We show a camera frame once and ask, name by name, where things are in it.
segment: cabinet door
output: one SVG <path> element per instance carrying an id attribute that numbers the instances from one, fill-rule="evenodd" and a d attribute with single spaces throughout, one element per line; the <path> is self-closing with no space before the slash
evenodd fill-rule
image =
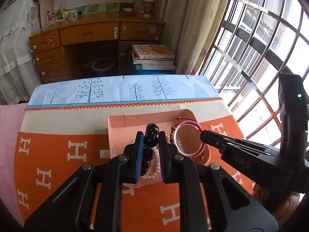
<path id="1" fill-rule="evenodd" d="M 121 41 L 118 55 L 118 74 L 129 75 L 132 62 L 132 46 L 134 44 L 158 44 L 158 42 Z"/>

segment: book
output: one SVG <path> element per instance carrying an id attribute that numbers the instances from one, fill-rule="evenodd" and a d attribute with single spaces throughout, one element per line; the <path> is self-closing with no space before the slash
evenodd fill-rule
<path id="1" fill-rule="evenodd" d="M 137 57 L 137 54 L 132 51 L 132 61 L 134 65 L 137 64 L 167 64 L 167 65 L 172 65 L 174 64 L 174 61 L 172 59 L 139 59 Z"/>
<path id="2" fill-rule="evenodd" d="M 139 59 L 172 59 L 175 56 L 164 45 L 135 44 L 133 51 Z"/>
<path id="3" fill-rule="evenodd" d="M 173 64 L 165 65 L 165 64 L 141 64 L 143 70 L 176 70 Z"/>

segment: sticker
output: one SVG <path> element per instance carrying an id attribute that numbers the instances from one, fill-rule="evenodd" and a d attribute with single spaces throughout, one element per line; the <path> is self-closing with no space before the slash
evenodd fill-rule
<path id="1" fill-rule="evenodd" d="M 149 28 L 149 30 L 150 30 L 151 33 L 155 33 L 157 28 L 156 27 L 151 27 L 151 28 Z"/>

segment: mug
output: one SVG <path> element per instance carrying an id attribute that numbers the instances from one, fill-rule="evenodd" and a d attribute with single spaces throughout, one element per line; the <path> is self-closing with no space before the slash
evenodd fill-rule
<path id="1" fill-rule="evenodd" d="M 68 21 L 74 21 L 77 19 L 78 19 L 78 11 L 77 10 L 69 11 Z"/>

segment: white h letter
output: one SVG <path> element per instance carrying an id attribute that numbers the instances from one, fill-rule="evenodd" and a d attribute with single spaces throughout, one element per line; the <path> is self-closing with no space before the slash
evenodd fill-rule
<path id="1" fill-rule="evenodd" d="M 75 147 L 75 155 L 71 155 L 70 153 L 68 153 L 68 160 L 70 159 L 80 159 L 80 160 L 84 160 L 87 161 L 87 154 L 84 153 L 84 155 L 78 155 L 78 148 L 79 147 L 84 147 L 84 149 L 87 149 L 87 141 L 85 141 L 84 143 L 71 143 L 71 141 L 69 141 L 69 148 Z"/>
<path id="2" fill-rule="evenodd" d="M 51 170 L 46 172 L 46 171 L 39 170 L 39 168 L 37 168 L 37 175 L 39 175 L 40 173 L 43 174 L 43 179 L 42 179 L 42 181 L 39 181 L 37 179 L 37 186 L 38 185 L 45 186 L 45 187 L 48 187 L 48 189 L 50 190 L 51 189 L 51 183 L 50 182 L 49 183 L 45 183 L 45 175 L 47 174 L 48 177 L 51 178 L 52 177 Z"/>
<path id="3" fill-rule="evenodd" d="M 26 200 L 28 200 L 28 195 L 27 194 L 23 194 L 19 190 L 17 190 L 17 195 L 21 195 L 21 200 L 18 199 L 19 204 L 24 205 L 29 210 L 29 204 L 24 203 L 24 198 L 26 198 Z"/>
<path id="4" fill-rule="evenodd" d="M 134 195 L 134 188 L 130 187 L 128 190 L 122 190 L 122 193 Z"/>
<path id="5" fill-rule="evenodd" d="M 163 207 L 163 206 L 160 207 L 161 214 L 164 214 L 164 212 L 169 210 L 169 209 L 172 211 L 172 218 L 170 218 L 170 219 L 162 218 L 163 225 L 167 225 L 168 222 L 172 222 L 172 221 L 180 219 L 180 216 L 176 216 L 176 212 L 175 212 L 175 208 L 178 208 L 179 206 L 180 206 L 180 204 L 177 203 L 175 205 L 171 205 L 171 206 L 168 206 L 166 208 Z"/>
<path id="6" fill-rule="evenodd" d="M 239 171 L 237 171 L 234 175 L 232 175 L 232 177 L 234 178 L 234 180 L 237 181 L 237 176 L 238 176 L 238 175 L 240 175 L 240 172 L 239 172 Z M 240 185 L 242 185 L 243 180 L 242 180 L 242 179 L 239 179 L 238 183 L 239 183 Z"/>
<path id="7" fill-rule="evenodd" d="M 223 133 L 222 133 L 221 130 L 220 130 L 220 127 L 223 127 L 222 123 L 220 123 L 219 125 L 215 125 L 215 126 L 211 125 L 211 130 L 214 131 L 215 129 L 217 129 L 218 133 L 227 136 L 227 132 L 223 131 Z"/>
<path id="8" fill-rule="evenodd" d="M 26 143 L 30 144 L 30 140 L 31 139 L 24 139 L 24 138 L 21 138 L 20 142 L 24 142 L 24 148 L 19 148 L 18 152 L 24 152 L 24 153 L 27 153 L 27 155 L 29 154 L 29 148 L 26 149 Z"/>

